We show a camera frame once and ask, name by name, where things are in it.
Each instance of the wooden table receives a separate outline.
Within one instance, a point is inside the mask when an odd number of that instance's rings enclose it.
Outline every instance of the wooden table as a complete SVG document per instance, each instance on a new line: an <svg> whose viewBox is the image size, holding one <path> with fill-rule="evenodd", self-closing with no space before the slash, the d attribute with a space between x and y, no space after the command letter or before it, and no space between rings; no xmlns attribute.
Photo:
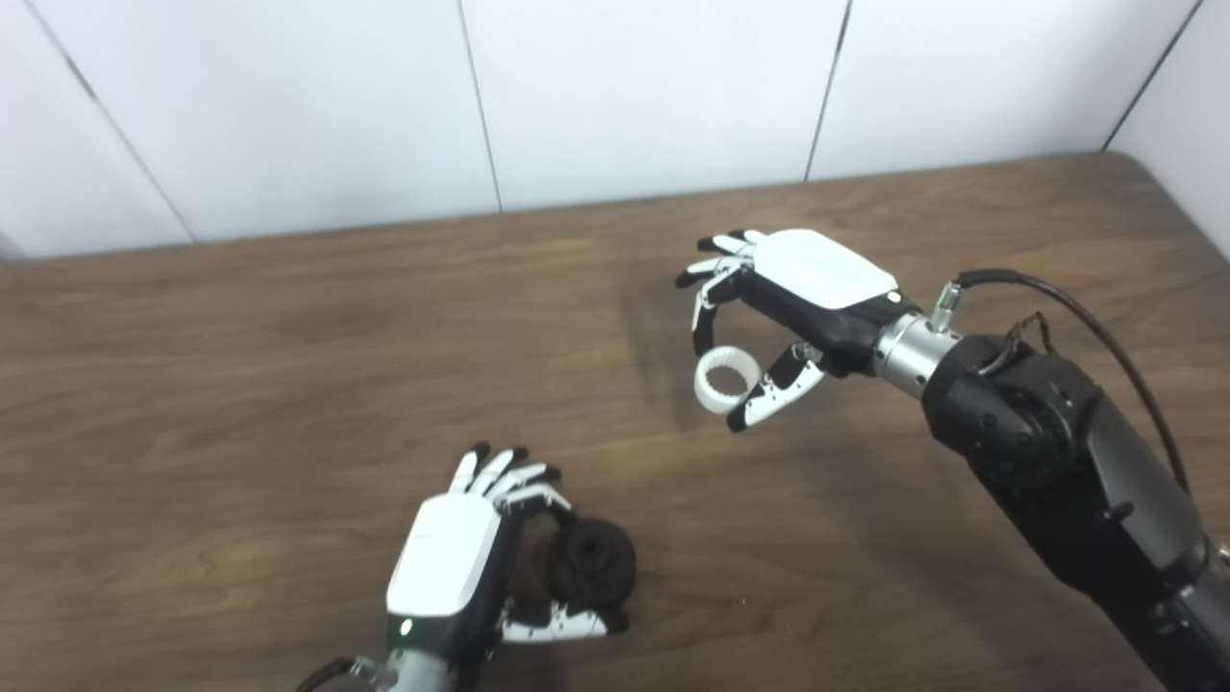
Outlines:
<svg viewBox="0 0 1230 692"><path fill-rule="evenodd" d="M1230 270L1116 155L32 262L0 268L4 687L267 692L380 655L416 508L488 439L561 467L641 575L629 634L502 649L483 692L1154 688L905 396L825 382L739 436L696 404L673 277L700 236L797 226L920 302L988 264L1066 286L1230 538ZM978 289L957 326L1037 306L1153 440L1059 307ZM763 364L790 340L717 327Z"/></svg>

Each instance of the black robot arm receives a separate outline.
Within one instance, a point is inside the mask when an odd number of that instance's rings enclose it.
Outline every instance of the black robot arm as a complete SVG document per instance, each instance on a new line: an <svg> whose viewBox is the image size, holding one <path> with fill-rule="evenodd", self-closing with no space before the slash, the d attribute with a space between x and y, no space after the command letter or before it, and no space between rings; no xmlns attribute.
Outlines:
<svg viewBox="0 0 1230 692"><path fill-rule="evenodd" d="M1109 617L1171 692L1230 690L1230 575L1191 498L1076 365L966 337L922 393L1050 572Z"/></svg>
<svg viewBox="0 0 1230 692"><path fill-rule="evenodd" d="M825 375L879 377L921 402L932 436L968 461L1050 572L1106 612L1167 690L1230 692L1230 552L1204 536L1156 401L1089 310L1034 277L979 269L948 283L927 316L892 274L812 230L738 230L697 247L722 254L675 281L707 279L692 313L697 355L713 343L717 305L736 299L803 338L749 383L727 419L733 431ZM952 331L962 293L979 283L1028 285L1084 321L1140 395L1171 471L1106 393L1057 355L1041 313L1046 354L1021 339L1030 320L1006 336Z"/></svg>

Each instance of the black fingertip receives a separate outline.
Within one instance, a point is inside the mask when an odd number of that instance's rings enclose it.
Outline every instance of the black fingertip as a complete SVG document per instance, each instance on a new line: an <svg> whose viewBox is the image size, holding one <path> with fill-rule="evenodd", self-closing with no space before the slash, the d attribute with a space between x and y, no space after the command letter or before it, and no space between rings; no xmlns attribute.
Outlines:
<svg viewBox="0 0 1230 692"><path fill-rule="evenodd" d="M739 408L734 409L728 417L726 417L726 428L729 428L731 433L743 433L748 429L748 420L743 412L743 404L739 404Z"/></svg>
<svg viewBox="0 0 1230 692"><path fill-rule="evenodd" d="M598 616L598 619L603 621L603 626L606 628L609 634L621 634L627 632L629 626L631 624L627 619L627 613L619 608L604 608L601 611L594 611L594 615Z"/></svg>
<svg viewBox="0 0 1230 692"><path fill-rule="evenodd" d="M684 273L675 277L675 288L688 288L689 285L700 280L699 273L691 273L685 270Z"/></svg>
<svg viewBox="0 0 1230 692"><path fill-rule="evenodd" d="M696 358L701 358L713 350L713 334L692 332L692 349Z"/></svg>

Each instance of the white ring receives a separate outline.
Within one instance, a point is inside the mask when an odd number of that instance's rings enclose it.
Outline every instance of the white ring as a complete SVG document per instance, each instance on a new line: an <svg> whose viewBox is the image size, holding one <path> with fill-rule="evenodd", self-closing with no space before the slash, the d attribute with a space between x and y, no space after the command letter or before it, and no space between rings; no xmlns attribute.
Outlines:
<svg viewBox="0 0 1230 692"><path fill-rule="evenodd" d="M743 379L748 388L738 396L723 395L713 388L708 382L708 374L718 369L729 369ZM760 382L760 365L752 358L752 354L736 349L734 345L718 345L700 358L696 364L696 380L692 381L692 390L696 391L696 399L700 406L715 414L728 414L738 407L743 398L752 392L752 388Z"/></svg>

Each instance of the white wall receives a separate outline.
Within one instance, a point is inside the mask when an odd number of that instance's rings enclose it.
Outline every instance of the white wall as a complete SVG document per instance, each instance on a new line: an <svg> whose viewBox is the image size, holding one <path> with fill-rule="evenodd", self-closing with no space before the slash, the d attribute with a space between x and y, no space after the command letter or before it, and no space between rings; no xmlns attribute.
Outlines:
<svg viewBox="0 0 1230 692"><path fill-rule="evenodd" d="M845 0L464 0L506 209L798 182Z"/></svg>
<svg viewBox="0 0 1230 692"><path fill-rule="evenodd" d="M811 179L1101 149L1194 0L855 0Z"/></svg>
<svg viewBox="0 0 1230 692"><path fill-rule="evenodd" d="M1230 0L1205 0L1111 141L1230 257Z"/></svg>
<svg viewBox="0 0 1230 692"><path fill-rule="evenodd" d="M455 0L34 0L199 238L497 210Z"/></svg>
<svg viewBox="0 0 1230 692"><path fill-rule="evenodd" d="M26 1L42 256L1097 150L1194 0Z"/></svg>
<svg viewBox="0 0 1230 692"><path fill-rule="evenodd" d="M28 257L192 240L20 0L0 0L0 232Z"/></svg>

